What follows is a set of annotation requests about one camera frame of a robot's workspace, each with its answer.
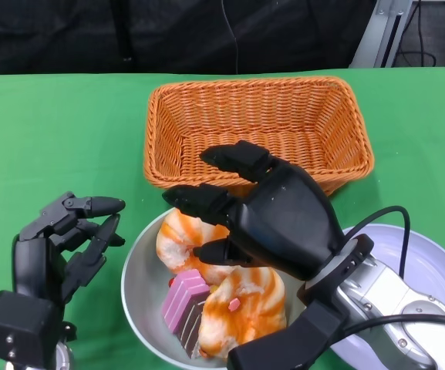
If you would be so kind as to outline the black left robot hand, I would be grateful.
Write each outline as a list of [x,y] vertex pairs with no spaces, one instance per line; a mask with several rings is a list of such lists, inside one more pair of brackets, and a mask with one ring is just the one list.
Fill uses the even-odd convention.
[[106,249],[125,244],[116,233],[125,207],[118,198],[66,192],[42,208],[13,241],[13,290],[64,307],[105,264]]

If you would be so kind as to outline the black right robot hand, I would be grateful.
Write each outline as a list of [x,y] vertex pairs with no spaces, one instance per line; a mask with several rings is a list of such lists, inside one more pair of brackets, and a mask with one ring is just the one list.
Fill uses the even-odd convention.
[[200,261],[269,266],[309,281],[341,251],[344,233],[335,211],[301,167],[244,140],[209,147],[200,158],[255,185],[245,197],[207,183],[164,192],[164,200],[181,213],[228,229],[227,237],[195,248]]

